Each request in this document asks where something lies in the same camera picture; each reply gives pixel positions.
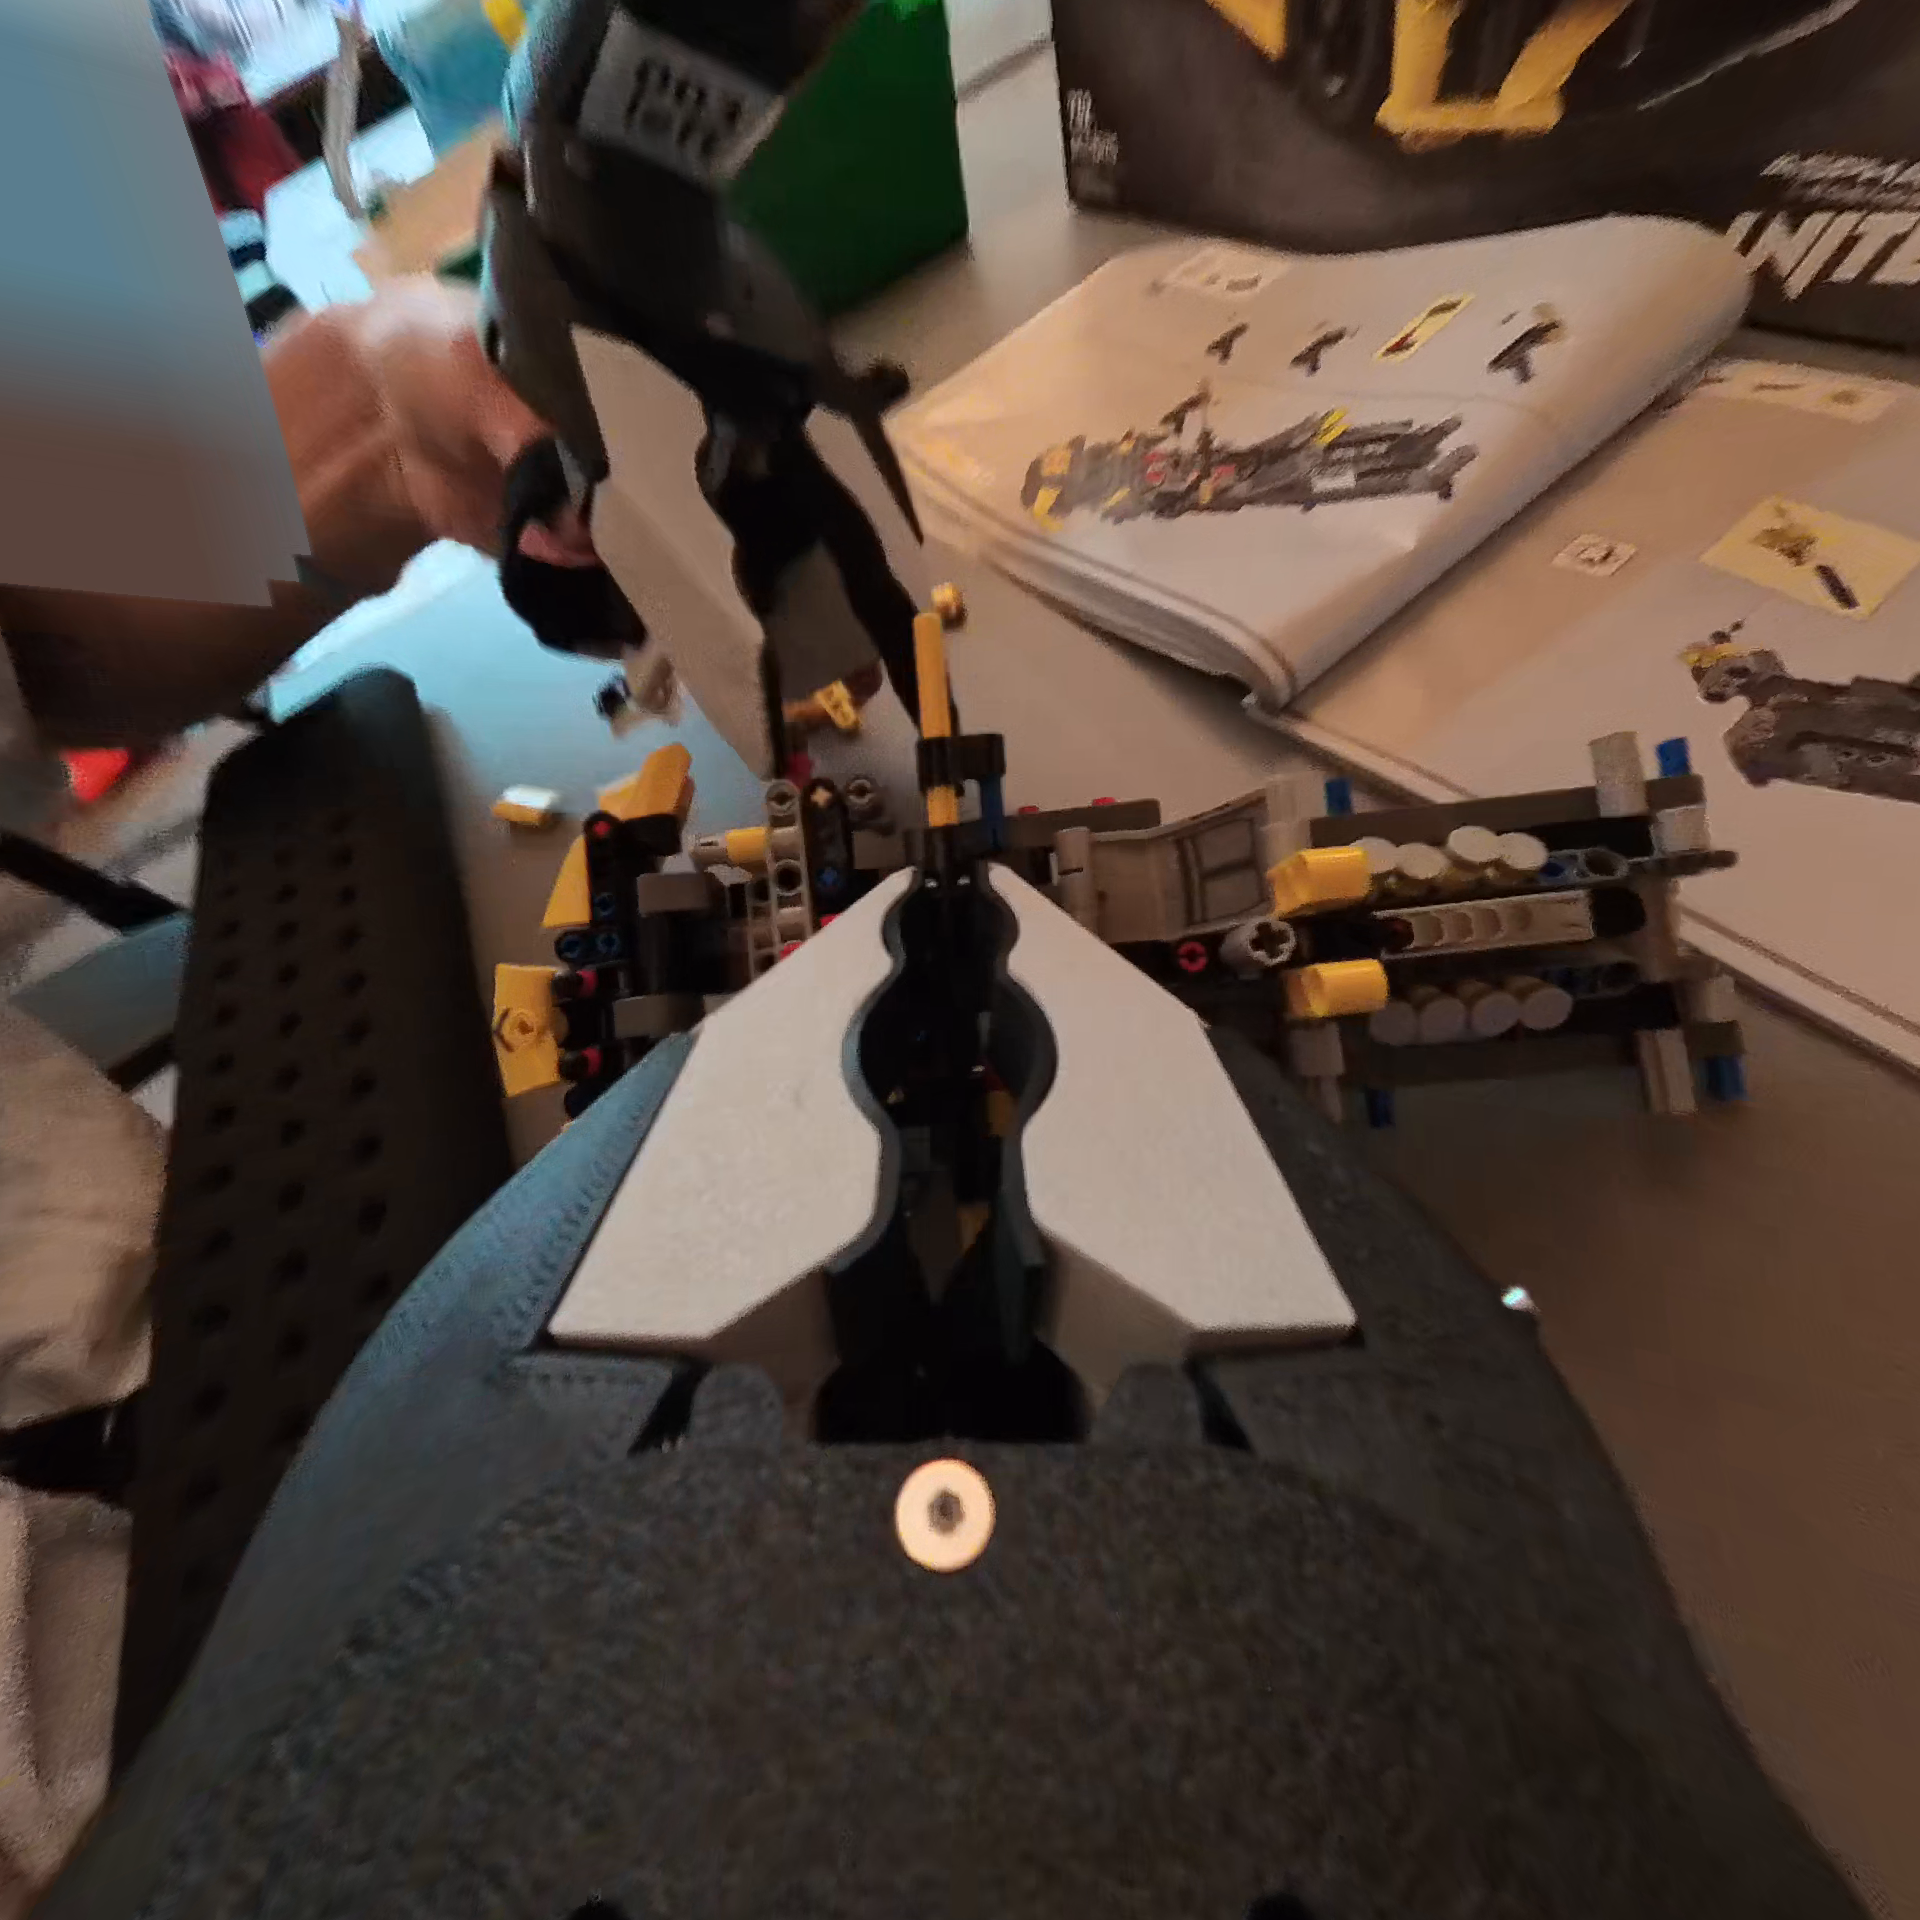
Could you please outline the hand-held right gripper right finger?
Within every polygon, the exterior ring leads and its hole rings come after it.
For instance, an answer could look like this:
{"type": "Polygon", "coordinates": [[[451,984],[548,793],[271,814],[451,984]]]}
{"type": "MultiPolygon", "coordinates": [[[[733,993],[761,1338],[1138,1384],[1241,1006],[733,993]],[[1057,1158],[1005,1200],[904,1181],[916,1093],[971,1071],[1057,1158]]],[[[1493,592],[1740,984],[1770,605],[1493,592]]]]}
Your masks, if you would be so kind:
{"type": "Polygon", "coordinates": [[[1012,865],[991,890],[1012,918],[1012,1006],[1041,1026],[1016,1123],[1041,1343],[1089,1407],[1138,1363],[1348,1343],[1358,1311],[1207,1026],[1012,865]]]}

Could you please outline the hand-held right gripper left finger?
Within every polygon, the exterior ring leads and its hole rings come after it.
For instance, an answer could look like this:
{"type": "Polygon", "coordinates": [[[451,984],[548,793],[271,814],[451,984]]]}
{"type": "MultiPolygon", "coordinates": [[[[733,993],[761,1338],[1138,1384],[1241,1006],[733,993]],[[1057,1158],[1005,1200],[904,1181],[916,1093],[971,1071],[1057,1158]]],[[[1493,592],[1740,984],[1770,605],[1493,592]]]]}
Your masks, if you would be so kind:
{"type": "Polygon", "coordinates": [[[835,1439],[835,1384],[930,1311],[907,1149],[864,1066],[916,885],[879,880],[690,1036],[558,1294],[559,1356],[739,1363],[794,1439],[835,1439]]]}

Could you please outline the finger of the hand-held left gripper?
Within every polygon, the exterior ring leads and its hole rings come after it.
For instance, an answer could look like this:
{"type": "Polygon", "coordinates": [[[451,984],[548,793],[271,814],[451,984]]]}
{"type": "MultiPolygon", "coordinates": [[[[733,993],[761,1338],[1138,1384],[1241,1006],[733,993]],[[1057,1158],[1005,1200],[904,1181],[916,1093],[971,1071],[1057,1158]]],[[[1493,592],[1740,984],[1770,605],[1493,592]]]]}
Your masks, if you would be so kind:
{"type": "Polygon", "coordinates": [[[920,533],[885,518],[809,416],[717,416],[717,526],[727,584],[754,617],[717,673],[717,736],[733,749],[789,749],[794,708],[845,683],[916,699],[920,533]]]}
{"type": "Polygon", "coordinates": [[[747,771],[782,771],[782,699],[771,699],[761,617],[733,580],[733,533],[702,490],[707,407],[643,347],[577,327],[577,369],[607,444],[590,541],[650,632],[650,656],[733,745],[747,771]]]}

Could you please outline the partly built lego car chassis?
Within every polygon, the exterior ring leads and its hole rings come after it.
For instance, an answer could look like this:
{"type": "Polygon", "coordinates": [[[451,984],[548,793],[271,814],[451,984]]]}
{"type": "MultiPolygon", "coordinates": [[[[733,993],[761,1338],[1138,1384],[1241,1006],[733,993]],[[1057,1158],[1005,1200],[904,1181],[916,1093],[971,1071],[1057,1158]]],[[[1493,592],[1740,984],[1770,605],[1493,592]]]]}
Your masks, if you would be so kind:
{"type": "MultiPolygon", "coordinates": [[[[1677,933],[1714,845],[1687,745],[1592,741],[1592,782],[1408,801],[1358,820],[1348,782],[1262,782],[1167,820],[1096,798],[1005,807],[1001,756],[956,793],[959,849],[1054,897],[1079,933],[1241,1030],[1331,1118],[1396,1123],[1408,1089],[1621,1066],[1645,1105],[1748,1096],[1734,977],[1677,933]]],[[[871,772],[809,756],[727,831],[690,831],[690,745],[594,793],[544,904],[548,962],[492,969],[506,1096],[590,1112],[665,1036],[799,954],[879,890],[920,828],[871,772]]]]}

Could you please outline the pile of yellow lego pieces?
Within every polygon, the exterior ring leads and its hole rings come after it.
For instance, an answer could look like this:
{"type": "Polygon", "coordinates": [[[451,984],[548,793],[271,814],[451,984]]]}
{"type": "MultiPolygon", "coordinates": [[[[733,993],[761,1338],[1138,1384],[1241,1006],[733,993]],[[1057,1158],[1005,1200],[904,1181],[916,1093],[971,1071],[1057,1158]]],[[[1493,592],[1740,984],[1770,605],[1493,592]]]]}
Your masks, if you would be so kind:
{"type": "MultiPolygon", "coordinates": [[[[930,605],[942,617],[942,632],[965,622],[965,592],[959,584],[936,584],[930,605]]],[[[845,683],[824,683],[805,699],[789,699],[782,718],[794,736],[858,736],[864,710],[879,699],[885,690],[885,664],[864,664],[845,683]]],[[[643,718],[676,718],[683,710],[683,690],[676,690],[676,664],[665,659],[659,644],[643,644],[619,659],[619,673],[594,690],[594,710],[612,736],[631,736],[643,718]]]]}

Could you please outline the Lego Technic set box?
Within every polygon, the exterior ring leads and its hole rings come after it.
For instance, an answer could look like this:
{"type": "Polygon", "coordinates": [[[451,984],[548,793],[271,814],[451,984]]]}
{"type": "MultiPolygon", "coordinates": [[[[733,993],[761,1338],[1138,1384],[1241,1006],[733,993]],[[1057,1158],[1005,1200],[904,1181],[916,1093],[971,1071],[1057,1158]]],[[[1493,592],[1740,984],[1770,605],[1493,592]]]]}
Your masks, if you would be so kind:
{"type": "Polygon", "coordinates": [[[1913,0],[1057,0],[1071,202],[1291,254],[1724,230],[1755,325],[1913,355],[1913,0]]]}

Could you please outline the person's left hand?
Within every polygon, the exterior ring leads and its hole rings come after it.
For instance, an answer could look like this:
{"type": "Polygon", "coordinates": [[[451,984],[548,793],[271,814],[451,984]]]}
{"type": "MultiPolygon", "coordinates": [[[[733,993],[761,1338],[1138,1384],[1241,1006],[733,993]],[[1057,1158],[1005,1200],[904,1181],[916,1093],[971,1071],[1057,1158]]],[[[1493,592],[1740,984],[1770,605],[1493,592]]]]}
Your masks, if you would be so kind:
{"type": "Polygon", "coordinates": [[[492,369],[471,284],[387,275],[259,365],[329,592],[382,593],[427,541],[506,557],[511,468],[548,420],[492,369]]]}

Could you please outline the green box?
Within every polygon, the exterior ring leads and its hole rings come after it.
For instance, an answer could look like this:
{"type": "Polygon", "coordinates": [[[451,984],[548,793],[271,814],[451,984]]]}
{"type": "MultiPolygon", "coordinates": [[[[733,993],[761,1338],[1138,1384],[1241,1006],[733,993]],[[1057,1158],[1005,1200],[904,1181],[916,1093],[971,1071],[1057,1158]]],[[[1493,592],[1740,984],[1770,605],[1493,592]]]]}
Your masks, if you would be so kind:
{"type": "Polygon", "coordinates": [[[727,213],[845,315],[965,245],[942,0],[864,6],[727,185],[727,213]]]}

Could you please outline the open instruction booklet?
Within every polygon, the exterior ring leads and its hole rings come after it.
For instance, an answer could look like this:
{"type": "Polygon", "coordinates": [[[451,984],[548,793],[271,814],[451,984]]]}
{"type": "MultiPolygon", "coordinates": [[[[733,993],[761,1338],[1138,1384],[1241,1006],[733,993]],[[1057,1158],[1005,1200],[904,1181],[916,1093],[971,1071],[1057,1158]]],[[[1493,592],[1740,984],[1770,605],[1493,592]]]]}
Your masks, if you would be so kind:
{"type": "Polygon", "coordinates": [[[1159,245],[893,416],[930,533],[1410,798],[1677,741],[1687,934],[1913,1071],[1913,373],[1728,357],[1740,254],[1585,217],[1159,245]]]}

